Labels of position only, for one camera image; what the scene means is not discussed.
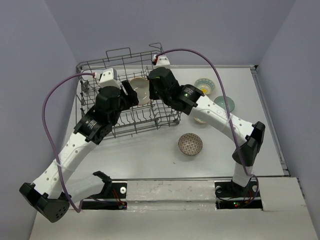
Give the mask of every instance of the green bowl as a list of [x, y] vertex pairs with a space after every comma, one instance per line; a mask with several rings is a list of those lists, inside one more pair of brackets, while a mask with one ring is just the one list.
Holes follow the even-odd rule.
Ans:
[[[235, 109], [235, 102], [230, 98], [230, 97], [226, 97], [227, 99], [227, 103], [229, 106], [229, 110], [230, 113]], [[224, 110], [226, 110], [226, 104], [225, 104], [225, 99], [224, 96], [218, 96], [214, 101], [215, 104], [217, 104], [218, 106], [220, 106], [221, 108], [223, 108]]]

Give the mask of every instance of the cable clip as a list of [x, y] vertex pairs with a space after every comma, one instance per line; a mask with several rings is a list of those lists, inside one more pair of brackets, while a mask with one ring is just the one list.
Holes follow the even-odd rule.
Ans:
[[70, 171], [70, 172], [73, 172], [73, 173], [75, 172], [75, 170], [71, 170], [71, 169], [63, 166], [62, 164], [59, 164], [56, 159], [53, 160], [53, 163], [54, 163], [55, 165], [59, 166], [59, 167], [62, 168], [62, 169], [65, 169], [65, 170]]
[[225, 123], [225, 125], [224, 125], [224, 127], [223, 127], [223, 130], [224, 130], [224, 129], [226, 128], [226, 126], [230, 123], [230, 120], [231, 120], [232, 116], [233, 116], [233, 114], [230, 113], [230, 117], [229, 117], [228, 120], [226, 121], [226, 123]]

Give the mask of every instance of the red wire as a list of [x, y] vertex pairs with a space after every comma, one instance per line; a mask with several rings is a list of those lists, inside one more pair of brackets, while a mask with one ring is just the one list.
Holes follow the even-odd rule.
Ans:
[[117, 197], [116, 197], [116, 195], [115, 195], [115, 193], [114, 193], [114, 189], [112, 189], [112, 195], [113, 195], [113, 197], [114, 197], [114, 199], [115, 199], [115, 201], [116, 201], [116, 204], [118, 205], [118, 207], [120, 206], [119, 205], [119, 202], [118, 202], [118, 199], [117, 199]]
[[252, 201], [251, 199], [252, 199], [252, 193], [251, 193], [251, 191], [249, 190], [249, 194], [250, 194], [250, 198], [249, 198], [249, 201], [248, 201], [248, 203], [250, 202], [250, 201]]
[[119, 202], [120, 202], [122, 205], [125, 205], [125, 203], [124, 203], [123, 201], [121, 201], [121, 199], [120, 199], [120, 197], [118, 196], [118, 193], [116, 192], [116, 190], [115, 190], [115, 189], [113, 189], [113, 191], [114, 191], [114, 193], [115, 193], [115, 195], [116, 195], [117, 199], [119, 200]]

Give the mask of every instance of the patterned bowl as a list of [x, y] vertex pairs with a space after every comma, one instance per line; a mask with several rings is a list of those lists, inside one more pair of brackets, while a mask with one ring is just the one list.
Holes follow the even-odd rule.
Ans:
[[200, 89], [205, 95], [210, 95], [215, 90], [215, 83], [209, 78], [199, 78], [194, 82], [194, 86]]
[[203, 143], [201, 138], [194, 133], [183, 134], [178, 141], [181, 152], [186, 155], [193, 156], [201, 152]]

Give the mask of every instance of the white tabletop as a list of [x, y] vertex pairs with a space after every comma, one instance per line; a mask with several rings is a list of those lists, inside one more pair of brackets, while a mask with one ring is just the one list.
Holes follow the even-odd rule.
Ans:
[[[216, 88], [214, 100], [222, 95], [218, 80], [208, 67], [172, 67], [181, 85], [193, 84], [199, 78], [212, 79]], [[234, 115], [246, 121], [261, 121], [266, 125], [264, 142], [256, 157], [254, 172], [258, 176], [281, 176], [283, 170], [270, 128], [249, 68], [218, 68], [227, 96], [235, 102]], [[67, 137], [76, 124], [75, 104], [71, 113]], [[184, 155], [178, 140], [185, 133], [195, 133], [202, 139], [203, 149], [196, 156]], [[177, 126], [164, 126], [134, 135], [101, 142], [77, 168], [72, 179], [102, 171], [113, 179], [231, 177], [235, 162], [234, 143], [208, 124], [197, 123], [191, 116], [181, 115]]]
[[263, 210], [216, 210], [215, 200], [210, 199], [203, 204], [198, 201], [199, 207], [193, 209], [181, 208], [180, 202], [172, 200], [144, 202], [141, 210], [130, 210], [135, 201], [128, 201], [128, 210], [69, 210], [56, 223], [38, 213], [30, 240], [317, 240], [295, 178], [261, 177], [260, 193]]

